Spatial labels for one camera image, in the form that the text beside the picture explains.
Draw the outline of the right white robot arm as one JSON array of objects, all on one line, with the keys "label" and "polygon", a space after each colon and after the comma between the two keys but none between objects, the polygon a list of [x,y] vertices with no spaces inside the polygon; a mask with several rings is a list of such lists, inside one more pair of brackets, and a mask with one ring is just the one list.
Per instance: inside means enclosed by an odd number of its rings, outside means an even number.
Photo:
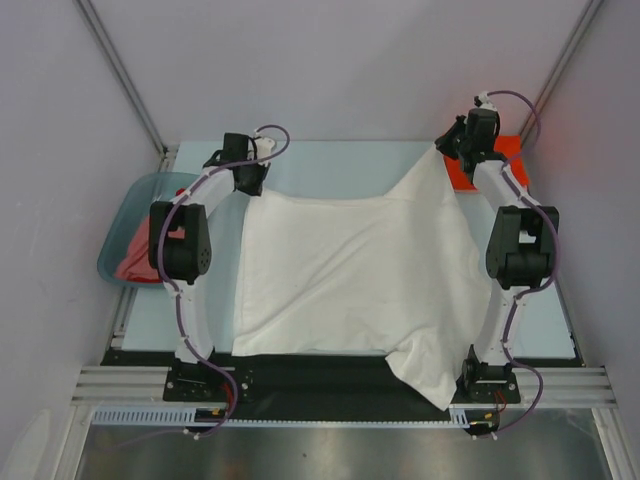
[{"label": "right white robot arm", "polygon": [[460,379],[463,393],[473,401],[486,400],[498,386],[510,382],[515,365],[511,331],[526,297],[553,282],[559,250],[559,212],[533,199],[507,157],[495,149],[500,126],[496,107],[478,99],[435,141],[441,154],[460,163],[463,174],[495,213],[485,254],[491,297]]}]

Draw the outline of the white printed t shirt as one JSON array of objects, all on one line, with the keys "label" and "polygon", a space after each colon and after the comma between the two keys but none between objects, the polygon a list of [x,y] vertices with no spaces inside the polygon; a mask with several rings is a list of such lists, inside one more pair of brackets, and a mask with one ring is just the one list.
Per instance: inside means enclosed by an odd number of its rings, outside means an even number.
[{"label": "white printed t shirt", "polygon": [[396,378],[445,409],[490,291],[443,157],[429,149],[381,196],[268,190],[249,203],[232,352],[380,351]]}]

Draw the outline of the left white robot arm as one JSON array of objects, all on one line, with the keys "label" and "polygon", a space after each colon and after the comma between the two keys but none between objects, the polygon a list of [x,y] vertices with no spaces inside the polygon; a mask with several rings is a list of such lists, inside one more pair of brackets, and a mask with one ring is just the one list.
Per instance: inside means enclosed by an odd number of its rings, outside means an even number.
[{"label": "left white robot arm", "polygon": [[185,385],[202,400],[214,397],[221,387],[220,374],[205,365],[214,351],[204,301],[213,258],[208,219],[235,192],[262,194],[276,145],[259,133],[227,133],[222,148],[191,184],[150,206],[149,264],[174,304],[179,331],[176,359],[181,364],[201,364],[189,371]]}]

